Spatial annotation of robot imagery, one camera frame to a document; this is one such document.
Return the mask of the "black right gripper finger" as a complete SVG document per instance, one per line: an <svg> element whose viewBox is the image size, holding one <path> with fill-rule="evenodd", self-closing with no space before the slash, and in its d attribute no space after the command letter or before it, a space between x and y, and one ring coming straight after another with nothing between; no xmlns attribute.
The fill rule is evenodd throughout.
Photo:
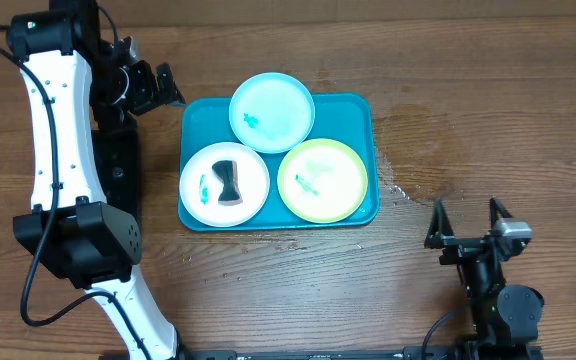
<svg viewBox="0 0 576 360"><path fill-rule="evenodd" d="M437 199L433 205L432 218L426 235L426 241L444 241L453 238L454 232L443 202L441 199Z"/></svg>
<svg viewBox="0 0 576 360"><path fill-rule="evenodd" d="M506 220L511 217L511 213L497 197L492 197L489 200L490 230L492 232L504 233L508 229Z"/></svg>

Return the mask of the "grey-green sponge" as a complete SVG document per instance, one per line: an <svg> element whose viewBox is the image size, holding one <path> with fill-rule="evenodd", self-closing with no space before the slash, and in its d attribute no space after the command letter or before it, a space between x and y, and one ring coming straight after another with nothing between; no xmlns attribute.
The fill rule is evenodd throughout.
<svg viewBox="0 0 576 360"><path fill-rule="evenodd" d="M212 165L215 176L222 182L222 192L218 203L224 206L237 205L242 202L238 187L237 163L233 160L221 160Z"/></svg>

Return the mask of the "white plate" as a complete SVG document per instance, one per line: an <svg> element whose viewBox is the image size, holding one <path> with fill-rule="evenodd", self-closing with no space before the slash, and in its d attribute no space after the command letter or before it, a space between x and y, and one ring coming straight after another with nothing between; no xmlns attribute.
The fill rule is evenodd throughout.
<svg viewBox="0 0 576 360"><path fill-rule="evenodd" d="M237 163L238 187L242 202L224 206L218 203L222 182L212 165L221 160ZM265 162L251 148L234 142L206 146L184 165L179 180L179 195L187 212L200 223L226 228L252 219L269 194L270 176Z"/></svg>

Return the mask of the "light blue plate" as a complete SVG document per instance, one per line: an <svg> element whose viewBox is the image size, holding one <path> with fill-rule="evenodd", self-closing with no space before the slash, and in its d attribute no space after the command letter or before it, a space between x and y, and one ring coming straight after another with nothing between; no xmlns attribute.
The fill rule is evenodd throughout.
<svg viewBox="0 0 576 360"><path fill-rule="evenodd" d="M228 118L237 139L266 154L284 153L310 134L316 110L312 94L298 79L279 72L245 80L230 99Z"/></svg>

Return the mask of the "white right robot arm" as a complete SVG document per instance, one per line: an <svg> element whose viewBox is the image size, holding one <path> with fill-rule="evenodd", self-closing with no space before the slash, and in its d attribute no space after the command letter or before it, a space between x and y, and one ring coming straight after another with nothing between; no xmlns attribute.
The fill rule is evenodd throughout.
<svg viewBox="0 0 576 360"><path fill-rule="evenodd" d="M529 343L538 338L545 301L531 287L509 285L502 264L526 249L533 231L495 197L489 201L489 220L490 229L484 235L458 238L443 202L437 200L424 246L442 251L439 263L456 267L466 289L475 334L458 345L459 355L531 359Z"/></svg>

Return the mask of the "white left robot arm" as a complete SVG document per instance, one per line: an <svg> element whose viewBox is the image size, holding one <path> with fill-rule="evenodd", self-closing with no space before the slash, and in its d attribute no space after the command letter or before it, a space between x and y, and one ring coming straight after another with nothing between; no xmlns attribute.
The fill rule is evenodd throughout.
<svg viewBox="0 0 576 360"><path fill-rule="evenodd" d="M140 268L136 122L184 98L170 67L141 60L132 38L102 38L107 16L94 1L53 1L4 29L0 53L25 82L35 163L31 211L14 218L13 233L34 267L100 305L128 358L185 359Z"/></svg>

